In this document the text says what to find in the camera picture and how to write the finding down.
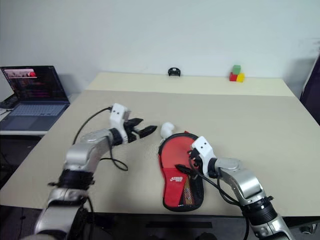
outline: laptop screen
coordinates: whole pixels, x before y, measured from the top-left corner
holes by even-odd
[[[53,66],[6,66],[1,70],[21,101],[68,101]]]

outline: wire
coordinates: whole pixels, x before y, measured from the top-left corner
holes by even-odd
[[[24,216],[24,208],[22,207],[21,208],[21,217],[20,217],[20,220],[21,220],[21,222],[20,222],[20,232],[19,232],[19,235],[18,235],[18,240],[20,239],[20,237],[21,237],[21,233],[22,233],[22,228],[23,228],[23,223],[24,223],[24,219],[25,219],[26,217]]]
[[[243,240],[247,240],[248,239],[248,236],[249,236],[249,219],[246,217],[245,218],[245,234],[244,234],[244,237],[243,237]]]
[[[221,189],[221,186],[220,186],[220,178],[218,177],[217,180],[216,180],[216,184],[217,186],[219,187],[219,189]],[[239,204],[234,202],[232,199],[228,199],[224,194],[222,194],[221,191],[219,191],[221,197],[223,198],[223,200],[225,200],[228,204],[231,204],[231,205],[236,205],[238,206]]]
[[[219,187],[216,183],[214,183],[213,181],[211,181],[209,178],[207,178],[206,176],[204,176],[203,174],[201,174],[192,164],[191,162],[191,158],[189,157],[189,165],[192,168],[193,171],[196,172],[196,174],[198,174],[203,180],[205,180],[206,182],[208,182],[209,184],[211,184],[212,186],[214,186],[216,189],[219,190],[219,192],[223,195],[225,195],[227,198],[229,198],[231,201],[233,201],[234,203],[236,203],[237,206],[240,206],[239,202],[237,200],[235,200],[234,198],[232,198],[228,193],[226,193],[224,190],[221,189],[221,187]]]
[[[94,228],[95,228],[95,211],[94,211],[94,205],[92,204],[91,198],[88,196],[87,200],[89,202],[90,205],[90,211],[91,211],[91,215],[92,215],[92,222],[90,224],[90,230],[89,230],[89,237],[88,239],[91,240],[93,239],[93,235],[94,235]]]
[[[5,110],[3,113],[0,113],[0,116],[3,115],[3,114],[6,114],[7,112],[10,112],[12,110]]]
[[[103,108],[103,109],[101,109],[100,111],[97,111],[97,112],[96,112],[95,114],[93,114],[91,117],[89,117],[89,118],[81,125],[81,127],[79,128],[78,132],[76,133],[76,135],[75,135],[75,137],[74,137],[74,139],[73,139],[72,145],[74,145],[74,144],[76,143],[77,138],[78,138],[81,130],[85,127],[85,125],[86,125],[91,119],[93,119],[95,116],[97,116],[98,114],[100,114],[100,113],[102,113],[102,112],[104,112],[104,111],[106,111],[106,110],[111,111],[111,109],[112,109],[111,106],[109,106],[109,107],[107,107],[107,108]]]
[[[112,145],[111,145],[111,141],[110,141],[110,138],[107,136],[106,137],[106,140],[108,141],[108,145],[109,145],[109,150],[110,150],[110,157],[104,157],[104,158],[101,158],[101,160],[112,160],[113,164],[120,170],[122,171],[128,171],[129,168],[128,168],[128,165],[126,165],[124,162],[118,160],[118,159],[115,159],[113,154],[112,154]]]

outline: yellow cube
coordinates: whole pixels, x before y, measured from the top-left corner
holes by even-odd
[[[238,76],[236,77],[236,81],[243,83],[245,80],[245,74],[244,73],[239,73]]]

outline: beige table surface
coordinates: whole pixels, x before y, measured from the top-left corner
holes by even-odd
[[[106,82],[119,80],[119,75],[108,76]],[[274,82],[280,85],[281,80]],[[170,121],[176,125],[176,133],[187,130],[205,136],[218,157],[242,160],[255,172],[266,193],[274,196],[272,203],[283,216],[320,215],[320,127],[285,87],[278,96],[272,91],[242,95],[85,90],[1,189],[0,204],[42,208],[51,190],[47,183],[60,176],[65,154],[81,124],[113,103],[129,107],[132,118],[145,119],[141,127]],[[108,127],[109,114],[101,113],[82,134]],[[162,204],[164,180],[157,157],[160,141],[158,129],[144,139],[115,147],[114,157],[128,164],[128,172],[118,170],[110,161],[99,164],[95,185],[89,189],[95,211],[173,213]],[[227,185],[223,188],[231,193]],[[207,183],[204,192],[202,206],[187,214],[241,215]]]
[[[87,90],[294,97],[280,78],[246,78],[240,83],[229,81],[227,77],[178,77],[118,72],[99,73]]]

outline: laptop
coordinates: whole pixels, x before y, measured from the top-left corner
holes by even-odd
[[[70,105],[53,66],[6,66],[1,71],[19,103],[1,131],[48,131]]]

